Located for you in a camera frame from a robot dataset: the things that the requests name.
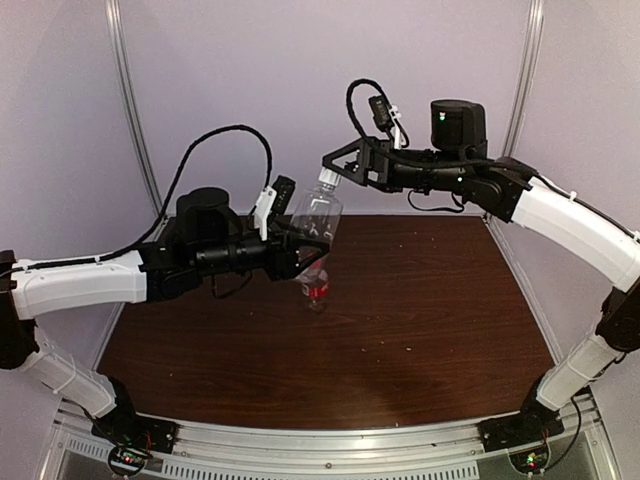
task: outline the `white wall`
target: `white wall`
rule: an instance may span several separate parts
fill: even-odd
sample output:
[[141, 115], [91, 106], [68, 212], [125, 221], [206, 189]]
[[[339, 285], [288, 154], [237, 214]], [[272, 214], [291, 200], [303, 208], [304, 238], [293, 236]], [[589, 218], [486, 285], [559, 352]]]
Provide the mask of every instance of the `white wall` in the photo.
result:
[[[633, 229], [640, 227], [640, 3], [546, 2], [517, 157]], [[607, 281], [551, 242], [503, 227], [564, 353], [599, 320]], [[640, 457], [640, 356], [594, 386], [624, 479]]]
[[[100, 253], [152, 220], [123, 116], [102, 0], [0, 2], [0, 249]], [[91, 364], [112, 305], [39, 319]], [[0, 372], [0, 479], [33, 478], [57, 408]]]
[[[429, 146], [431, 100], [465, 98], [487, 109], [500, 151], [515, 93], [528, 1], [322, 0], [122, 2], [122, 17], [150, 157], [161, 191], [189, 143], [248, 123], [271, 142], [275, 171], [300, 187], [323, 155], [355, 140], [348, 84], [378, 80], [403, 113], [414, 146]], [[366, 99], [361, 118], [371, 125]], [[246, 134], [199, 147], [180, 192], [224, 186], [246, 211], [263, 182], [259, 144]], [[411, 212], [403, 195], [341, 187], [350, 213]], [[434, 194], [425, 205], [449, 203]]]

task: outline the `ventilation grille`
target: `ventilation grille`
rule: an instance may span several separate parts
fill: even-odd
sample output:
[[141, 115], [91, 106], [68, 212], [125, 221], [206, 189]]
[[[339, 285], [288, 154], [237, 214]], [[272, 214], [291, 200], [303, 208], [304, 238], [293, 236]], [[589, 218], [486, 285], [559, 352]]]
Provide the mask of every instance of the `ventilation grille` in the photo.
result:
[[[162, 469], [164, 476], [180, 480], [279, 480], [273, 477], [246, 476], [220, 473], [219, 470], [200, 468], [195, 465], [166, 462]], [[362, 478], [360, 480], [479, 480], [476, 462], [466, 462], [452, 467], [430, 468], [424, 473], [397, 477]]]
[[67, 443], [67, 449], [74, 453], [79, 453], [80, 455], [96, 458], [99, 460], [106, 460], [107, 455], [109, 454], [109, 450], [107, 450], [106, 448], [100, 445], [96, 445], [95, 443], [79, 440], [77, 438], [69, 439], [69, 442]]

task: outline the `dark brown wooden surface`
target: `dark brown wooden surface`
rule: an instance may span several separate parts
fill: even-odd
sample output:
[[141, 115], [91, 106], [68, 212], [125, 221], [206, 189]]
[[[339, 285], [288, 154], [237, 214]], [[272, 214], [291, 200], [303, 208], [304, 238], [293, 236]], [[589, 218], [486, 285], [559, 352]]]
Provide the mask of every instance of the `dark brown wooden surface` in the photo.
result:
[[329, 308], [256, 275], [130, 305], [100, 371], [141, 412], [268, 428], [417, 425], [515, 410], [552, 365], [479, 218], [346, 217]]

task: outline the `white bottle cap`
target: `white bottle cap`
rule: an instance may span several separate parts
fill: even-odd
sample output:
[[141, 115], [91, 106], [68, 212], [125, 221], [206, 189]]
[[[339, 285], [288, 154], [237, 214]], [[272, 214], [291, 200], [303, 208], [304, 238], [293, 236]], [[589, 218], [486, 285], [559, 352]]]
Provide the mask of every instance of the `white bottle cap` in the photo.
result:
[[322, 183], [328, 183], [329, 185], [337, 187], [340, 184], [340, 175], [328, 168], [322, 167], [318, 180]]

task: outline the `plastic bottle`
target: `plastic bottle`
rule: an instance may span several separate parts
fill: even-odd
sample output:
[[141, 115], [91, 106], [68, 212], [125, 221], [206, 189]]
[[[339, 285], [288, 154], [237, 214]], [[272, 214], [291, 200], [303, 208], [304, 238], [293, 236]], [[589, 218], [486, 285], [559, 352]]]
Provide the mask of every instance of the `plastic bottle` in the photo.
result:
[[[296, 206], [291, 219], [295, 229], [302, 230], [314, 240], [333, 242], [340, 216], [342, 202], [335, 196], [335, 189], [340, 183], [340, 175], [323, 168], [318, 177], [318, 184], [313, 190], [306, 190]], [[315, 254], [317, 249], [303, 247], [300, 249], [299, 259]], [[307, 306], [322, 313], [326, 309], [326, 295], [329, 291], [329, 274], [325, 269], [327, 255], [315, 261], [302, 272], [296, 281], [302, 284], [302, 293], [307, 299]]]

